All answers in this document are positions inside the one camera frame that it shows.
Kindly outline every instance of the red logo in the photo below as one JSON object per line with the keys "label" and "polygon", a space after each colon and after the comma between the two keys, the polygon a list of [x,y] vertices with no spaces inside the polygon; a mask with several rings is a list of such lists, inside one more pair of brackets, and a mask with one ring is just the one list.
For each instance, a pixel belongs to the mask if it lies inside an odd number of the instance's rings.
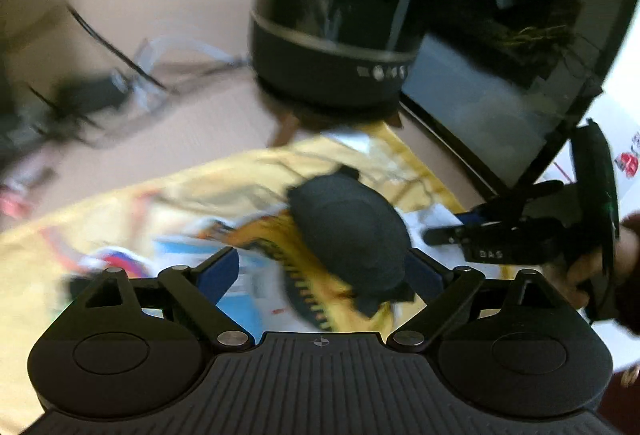
{"label": "red logo", "polygon": [[638,157],[629,152],[618,155],[616,159],[616,166],[620,168],[620,171],[622,171],[628,179],[635,177],[639,164]]}

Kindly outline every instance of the human hand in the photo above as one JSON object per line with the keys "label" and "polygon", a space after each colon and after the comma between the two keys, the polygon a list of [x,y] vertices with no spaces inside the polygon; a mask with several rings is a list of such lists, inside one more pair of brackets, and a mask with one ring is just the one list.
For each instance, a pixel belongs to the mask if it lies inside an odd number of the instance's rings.
{"label": "human hand", "polygon": [[[621,226],[620,238],[616,243],[615,285],[622,284],[631,275],[638,258],[640,258],[640,237],[631,229]],[[589,295],[579,290],[578,285],[599,272],[602,272],[602,250],[600,249],[581,256],[568,271],[551,265],[543,269],[548,281],[577,309],[589,303]]]}

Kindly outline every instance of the black computer monitor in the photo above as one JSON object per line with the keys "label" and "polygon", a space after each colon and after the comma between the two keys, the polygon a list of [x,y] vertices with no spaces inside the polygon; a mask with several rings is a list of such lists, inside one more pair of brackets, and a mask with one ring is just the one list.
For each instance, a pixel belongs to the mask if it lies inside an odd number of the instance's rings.
{"label": "black computer monitor", "polygon": [[531,184],[601,93],[637,4],[425,0],[402,104],[489,193]]}

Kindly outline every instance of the logo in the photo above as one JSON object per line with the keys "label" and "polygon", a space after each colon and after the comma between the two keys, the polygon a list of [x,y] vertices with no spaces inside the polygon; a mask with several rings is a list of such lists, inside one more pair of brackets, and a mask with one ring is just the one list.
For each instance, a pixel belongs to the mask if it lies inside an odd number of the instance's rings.
{"label": "logo", "polygon": [[626,178],[632,179],[638,172],[640,162],[638,157],[631,152],[625,152],[624,154],[616,157],[616,166],[625,174]]}
{"label": "logo", "polygon": [[313,343],[316,347],[322,348],[329,344],[329,340],[327,338],[318,338],[314,339]]}
{"label": "logo", "polygon": [[382,66],[375,65],[371,69],[368,67],[356,67],[358,76],[361,78],[373,78],[375,81],[400,79],[403,80],[409,75],[408,65]]}
{"label": "logo", "polygon": [[502,251],[493,251],[492,249],[488,249],[488,250],[484,250],[484,249],[480,249],[480,258],[495,258],[495,259],[503,259],[504,258],[504,253]]}

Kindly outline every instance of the yellow fabric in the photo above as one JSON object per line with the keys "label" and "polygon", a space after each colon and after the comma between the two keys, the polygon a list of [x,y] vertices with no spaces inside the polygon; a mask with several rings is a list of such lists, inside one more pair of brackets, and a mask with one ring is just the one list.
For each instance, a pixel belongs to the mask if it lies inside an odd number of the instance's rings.
{"label": "yellow fabric", "polygon": [[[33,344],[60,307],[60,281],[74,257],[107,245],[153,256],[153,238],[179,231],[198,218],[238,218],[282,202],[287,187],[328,173],[338,164],[360,170],[361,180],[398,208],[413,211],[440,202],[452,212],[459,202],[386,127],[366,128],[367,154],[317,136],[285,148],[245,152],[180,173],[120,189],[69,206],[0,236],[0,433],[19,433],[42,413],[31,388],[26,361]],[[280,220],[287,221],[286,216]],[[60,243],[65,249],[55,250]],[[304,250],[301,242],[292,249]],[[309,285],[328,306],[327,321],[343,330],[389,332],[387,310],[373,319],[355,317],[330,293],[341,282],[309,262]],[[407,307],[413,315],[421,304]]]}
{"label": "yellow fabric", "polygon": [[[296,280],[300,297],[315,311],[321,329],[329,332],[376,331],[384,339],[393,332],[390,305],[385,303],[372,318],[355,310],[351,304],[351,288],[327,272],[308,250],[288,211],[251,222],[224,238],[225,243],[236,247],[247,247],[256,240],[266,241],[268,245],[261,251],[284,264]],[[413,315],[410,308],[412,306],[408,305],[402,312]]]}

